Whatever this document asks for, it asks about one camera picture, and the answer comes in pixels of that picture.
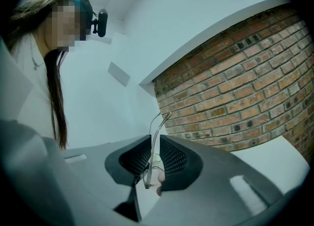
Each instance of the long brown hair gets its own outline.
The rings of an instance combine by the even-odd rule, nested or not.
[[[6,30],[2,35],[9,51],[13,51],[14,47],[25,34],[33,32],[39,27],[39,25],[52,12],[52,7],[55,3],[59,4],[64,1],[65,0],[30,0],[16,7],[12,12]],[[57,139],[53,111],[55,111],[58,121],[60,136],[59,147],[61,149],[65,149],[67,145],[67,122],[63,109],[63,95],[60,77],[60,66],[65,55],[65,51],[55,49],[45,56],[54,138]]]

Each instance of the woman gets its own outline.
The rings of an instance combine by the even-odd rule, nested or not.
[[[67,145],[67,124],[60,66],[69,46],[90,33],[92,17],[89,0],[30,0],[14,9],[2,36],[33,86],[14,118],[54,137],[61,149]]]

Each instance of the brick wall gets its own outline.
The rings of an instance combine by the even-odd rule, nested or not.
[[[155,80],[171,135],[227,151],[283,135],[314,150],[314,44],[291,5],[255,15],[188,53]]]

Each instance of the white shirt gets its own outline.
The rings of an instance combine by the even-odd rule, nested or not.
[[[47,70],[32,34],[25,35],[13,51],[0,40],[0,119],[17,120],[54,139]],[[59,129],[54,116],[57,141]]]

